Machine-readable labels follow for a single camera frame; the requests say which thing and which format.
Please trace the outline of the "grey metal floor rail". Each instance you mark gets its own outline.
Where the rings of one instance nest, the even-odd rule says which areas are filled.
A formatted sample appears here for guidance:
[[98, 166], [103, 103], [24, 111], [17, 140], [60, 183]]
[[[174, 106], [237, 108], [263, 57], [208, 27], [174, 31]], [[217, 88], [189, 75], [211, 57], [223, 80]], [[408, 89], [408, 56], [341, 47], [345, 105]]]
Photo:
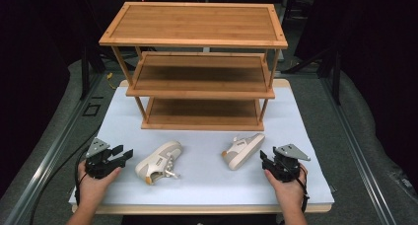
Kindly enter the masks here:
[[352, 159], [359, 172], [360, 178], [367, 191], [370, 201], [373, 204], [375, 212], [377, 213], [382, 225], [397, 225], [391, 210], [383, 196], [382, 190], [373, 174], [369, 163], [360, 147], [360, 144], [352, 130], [352, 127], [346, 117], [343, 109], [339, 106], [332, 95], [332, 87], [327, 79], [319, 80], [325, 94], [330, 101], [333, 110], [343, 128], [345, 136], [348, 139], [348, 146], [351, 152]]
[[27, 217], [54, 173], [87, 100], [104, 74], [95, 74], [81, 98], [82, 79], [72, 76], [61, 102], [35, 149], [0, 199], [0, 225], [28, 225]]

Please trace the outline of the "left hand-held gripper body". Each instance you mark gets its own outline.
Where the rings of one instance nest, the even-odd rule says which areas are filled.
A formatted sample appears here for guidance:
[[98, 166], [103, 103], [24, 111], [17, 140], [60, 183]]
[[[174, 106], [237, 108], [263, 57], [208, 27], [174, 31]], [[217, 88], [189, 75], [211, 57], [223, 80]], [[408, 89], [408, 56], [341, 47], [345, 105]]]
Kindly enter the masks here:
[[123, 168], [125, 162], [117, 162], [115, 159], [110, 159], [111, 150], [110, 145], [98, 138], [94, 138], [87, 153], [86, 153], [86, 172], [95, 179], [102, 179], [109, 175], [117, 167]]

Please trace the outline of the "person's left hand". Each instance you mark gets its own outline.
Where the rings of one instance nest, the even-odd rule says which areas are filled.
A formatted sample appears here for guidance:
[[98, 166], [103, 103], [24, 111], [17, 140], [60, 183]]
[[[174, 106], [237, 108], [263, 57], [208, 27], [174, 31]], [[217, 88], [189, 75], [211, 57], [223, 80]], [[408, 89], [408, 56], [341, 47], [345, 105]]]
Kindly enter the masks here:
[[79, 190], [80, 202], [82, 207], [97, 207], [101, 204], [107, 188], [116, 180], [121, 172], [121, 168], [117, 167], [109, 175], [102, 179], [90, 177], [86, 172], [85, 162], [78, 166], [79, 173]]

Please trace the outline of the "person's right hand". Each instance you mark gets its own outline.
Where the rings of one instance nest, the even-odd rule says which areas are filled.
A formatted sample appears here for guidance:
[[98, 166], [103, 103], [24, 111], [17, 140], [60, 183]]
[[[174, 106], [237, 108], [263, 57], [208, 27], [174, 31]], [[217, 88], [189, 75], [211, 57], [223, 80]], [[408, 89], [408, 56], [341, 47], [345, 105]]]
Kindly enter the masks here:
[[265, 170], [264, 175], [272, 185], [276, 199], [284, 214], [302, 212], [304, 201], [304, 187], [307, 183], [307, 170], [301, 166], [299, 177], [291, 182], [283, 183], [274, 178], [270, 171]]

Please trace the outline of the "white table mat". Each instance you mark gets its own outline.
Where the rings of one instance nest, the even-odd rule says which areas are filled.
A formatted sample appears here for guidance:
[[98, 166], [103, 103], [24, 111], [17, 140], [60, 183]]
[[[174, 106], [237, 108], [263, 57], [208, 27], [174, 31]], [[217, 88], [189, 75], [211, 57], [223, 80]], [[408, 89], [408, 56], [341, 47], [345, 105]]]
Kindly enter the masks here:
[[[258, 154], [232, 171], [221, 152], [235, 137], [250, 131], [156, 130], [140, 127], [142, 116], [136, 102], [119, 87], [110, 102], [98, 138], [112, 146], [122, 144], [133, 157], [109, 186], [104, 205], [274, 205], [275, 193], [261, 169]], [[268, 103], [264, 117], [261, 150], [269, 157], [272, 148], [293, 144], [311, 159], [306, 162], [310, 205], [331, 205], [334, 198], [322, 173], [307, 135], [293, 92], [287, 87], [274, 90], [276, 99]], [[164, 178], [148, 186], [134, 172], [135, 166], [159, 146], [176, 140], [183, 151], [174, 162], [177, 179]]]

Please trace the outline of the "black stand pole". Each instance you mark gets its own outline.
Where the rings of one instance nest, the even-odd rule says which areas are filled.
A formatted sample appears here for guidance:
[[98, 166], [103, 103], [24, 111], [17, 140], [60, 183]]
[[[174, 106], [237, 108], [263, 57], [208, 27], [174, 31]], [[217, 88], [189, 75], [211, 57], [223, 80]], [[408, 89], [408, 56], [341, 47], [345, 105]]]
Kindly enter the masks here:
[[90, 70], [87, 47], [84, 46], [82, 49], [81, 58], [81, 70], [82, 70], [82, 93], [80, 100], [84, 100], [90, 91]]
[[339, 90], [340, 90], [340, 54], [337, 51], [335, 53], [334, 66], [332, 68], [332, 98], [335, 104], [340, 105]]

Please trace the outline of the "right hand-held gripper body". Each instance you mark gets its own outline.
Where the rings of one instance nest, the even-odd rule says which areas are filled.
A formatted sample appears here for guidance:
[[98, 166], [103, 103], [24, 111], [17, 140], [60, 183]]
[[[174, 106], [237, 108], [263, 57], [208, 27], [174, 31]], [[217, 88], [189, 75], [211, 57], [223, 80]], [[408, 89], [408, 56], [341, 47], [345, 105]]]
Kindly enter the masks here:
[[275, 164], [275, 170], [271, 172], [275, 179], [283, 183], [291, 182], [299, 177], [301, 166], [300, 161], [309, 161], [311, 159], [306, 153], [294, 144], [272, 149], [274, 157], [271, 161]]

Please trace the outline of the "white beige sneaker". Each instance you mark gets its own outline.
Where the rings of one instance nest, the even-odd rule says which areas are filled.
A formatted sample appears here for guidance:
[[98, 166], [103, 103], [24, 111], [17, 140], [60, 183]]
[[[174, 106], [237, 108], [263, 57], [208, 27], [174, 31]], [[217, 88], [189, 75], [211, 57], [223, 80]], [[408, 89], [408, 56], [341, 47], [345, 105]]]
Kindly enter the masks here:
[[253, 136], [233, 140], [232, 146], [222, 152], [224, 162], [235, 171], [238, 170], [257, 150], [261, 148], [265, 135], [256, 133]]
[[157, 148], [135, 167], [135, 174], [147, 185], [162, 178], [179, 177], [174, 171], [174, 163], [182, 153], [183, 147], [178, 141], [169, 141]]

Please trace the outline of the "wooden three-tier shoe rack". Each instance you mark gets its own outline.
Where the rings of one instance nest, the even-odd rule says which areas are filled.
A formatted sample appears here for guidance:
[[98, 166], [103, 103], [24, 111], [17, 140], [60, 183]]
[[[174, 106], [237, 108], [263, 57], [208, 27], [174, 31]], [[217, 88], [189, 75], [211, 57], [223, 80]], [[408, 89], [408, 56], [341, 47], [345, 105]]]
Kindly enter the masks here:
[[261, 131], [281, 50], [271, 4], [126, 2], [112, 49], [145, 129]]

